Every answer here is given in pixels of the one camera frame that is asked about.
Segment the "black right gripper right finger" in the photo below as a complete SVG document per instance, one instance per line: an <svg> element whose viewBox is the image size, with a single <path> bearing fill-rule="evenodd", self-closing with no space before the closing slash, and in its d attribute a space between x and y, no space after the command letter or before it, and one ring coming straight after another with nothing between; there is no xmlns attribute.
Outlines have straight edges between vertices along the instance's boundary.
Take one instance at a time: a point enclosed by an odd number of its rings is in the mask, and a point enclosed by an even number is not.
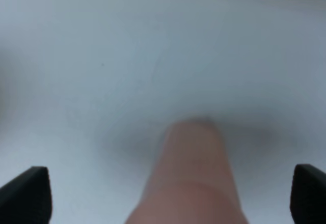
<svg viewBox="0 0 326 224"><path fill-rule="evenodd" d="M294 169L290 212L295 224L325 224L325 173L310 164Z"/></svg>

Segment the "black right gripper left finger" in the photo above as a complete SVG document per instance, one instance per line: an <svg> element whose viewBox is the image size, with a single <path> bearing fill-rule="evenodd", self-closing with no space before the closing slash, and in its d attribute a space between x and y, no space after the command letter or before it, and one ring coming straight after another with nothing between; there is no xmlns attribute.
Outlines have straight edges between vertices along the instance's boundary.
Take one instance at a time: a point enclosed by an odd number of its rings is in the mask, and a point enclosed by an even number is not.
<svg viewBox="0 0 326 224"><path fill-rule="evenodd" d="M51 215L48 168L33 166L1 187L1 223L48 224Z"/></svg>

